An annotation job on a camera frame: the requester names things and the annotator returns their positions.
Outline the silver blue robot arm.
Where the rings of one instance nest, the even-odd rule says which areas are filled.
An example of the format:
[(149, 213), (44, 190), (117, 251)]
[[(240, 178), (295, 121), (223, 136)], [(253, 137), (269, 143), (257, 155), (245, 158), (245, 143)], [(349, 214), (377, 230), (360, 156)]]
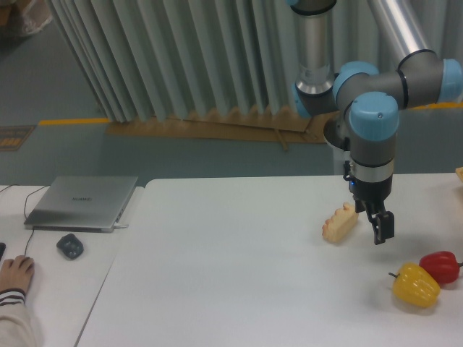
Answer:
[(394, 236), (394, 215), (384, 202), (391, 193), (400, 110), (456, 100), (462, 94), (462, 65), (440, 59), (429, 46), (408, 1), (370, 1), (369, 7), (396, 64), (381, 73), (367, 62), (333, 68), (334, 1), (290, 1), (300, 46), (293, 85), (302, 116), (338, 111), (323, 129), (341, 151), (344, 179), (355, 210), (365, 213), (374, 242)]

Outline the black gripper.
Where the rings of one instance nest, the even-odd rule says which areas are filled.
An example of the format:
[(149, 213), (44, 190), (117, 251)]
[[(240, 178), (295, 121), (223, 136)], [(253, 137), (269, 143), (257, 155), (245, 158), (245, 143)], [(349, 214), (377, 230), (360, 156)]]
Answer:
[(351, 178), (349, 191), (354, 198), (356, 213), (365, 212), (373, 227), (375, 245), (394, 238), (394, 214), (386, 211), (384, 201), (391, 193), (392, 176), (379, 182), (366, 182)]

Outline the person's hand on mouse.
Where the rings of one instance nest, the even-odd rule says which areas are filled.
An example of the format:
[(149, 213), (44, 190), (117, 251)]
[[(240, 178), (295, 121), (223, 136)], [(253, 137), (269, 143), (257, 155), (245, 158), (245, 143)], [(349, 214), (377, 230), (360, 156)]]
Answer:
[(1, 266), (1, 291), (21, 290), (26, 294), (33, 278), (34, 266), (34, 259), (25, 255), (5, 260)]

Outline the striped cuff beige sleeve forearm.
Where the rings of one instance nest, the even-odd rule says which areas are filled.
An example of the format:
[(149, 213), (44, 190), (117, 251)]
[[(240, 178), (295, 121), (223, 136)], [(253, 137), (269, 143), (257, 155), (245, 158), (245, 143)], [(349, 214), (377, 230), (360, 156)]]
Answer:
[(18, 288), (1, 291), (1, 346), (37, 346), (26, 294)]

